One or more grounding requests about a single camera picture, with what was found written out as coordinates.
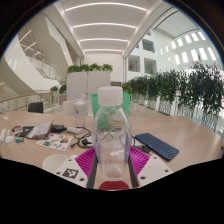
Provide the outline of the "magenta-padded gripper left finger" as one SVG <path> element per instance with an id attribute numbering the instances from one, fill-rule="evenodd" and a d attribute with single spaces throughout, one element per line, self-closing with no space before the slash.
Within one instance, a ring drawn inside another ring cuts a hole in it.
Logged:
<path id="1" fill-rule="evenodd" d="M 95 183 L 96 169 L 95 149 L 91 148 L 79 156 L 70 156 L 56 169 L 55 174 L 76 185 L 92 189 Z"/>

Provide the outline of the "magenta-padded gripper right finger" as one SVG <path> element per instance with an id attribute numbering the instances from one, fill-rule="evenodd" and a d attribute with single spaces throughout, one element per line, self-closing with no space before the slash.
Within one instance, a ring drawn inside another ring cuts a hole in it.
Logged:
<path id="1" fill-rule="evenodd" d="M 135 147 L 130 148 L 128 164 L 133 188 L 143 187 L 173 173 L 160 157 L 148 155 Z"/>

